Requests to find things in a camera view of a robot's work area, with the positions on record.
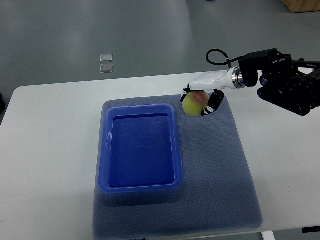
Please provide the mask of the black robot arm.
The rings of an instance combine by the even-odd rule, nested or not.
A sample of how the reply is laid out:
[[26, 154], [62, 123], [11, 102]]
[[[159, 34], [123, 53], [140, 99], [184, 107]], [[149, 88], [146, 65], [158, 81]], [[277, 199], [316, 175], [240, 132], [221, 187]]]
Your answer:
[[320, 106], [318, 61], [292, 60], [272, 48], [248, 53], [238, 64], [246, 87], [261, 84], [257, 95], [262, 100], [300, 116]]

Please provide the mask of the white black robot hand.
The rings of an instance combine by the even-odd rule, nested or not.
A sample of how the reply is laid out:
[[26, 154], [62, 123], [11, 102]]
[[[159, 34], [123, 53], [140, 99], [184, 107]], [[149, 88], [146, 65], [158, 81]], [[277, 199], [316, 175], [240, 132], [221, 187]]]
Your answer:
[[225, 88], [239, 90], [244, 87], [242, 74], [238, 67], [231, 70], [206, 72], [188, 83], [187, 87], [183, 89], [180, 101], [183, 102], [189, 92], [204, 91], [208, 93], [209, 100], [206, 109], [201, 113], [201, 116], [207, 116], [220, 107], [225, 97], [223, 92]]

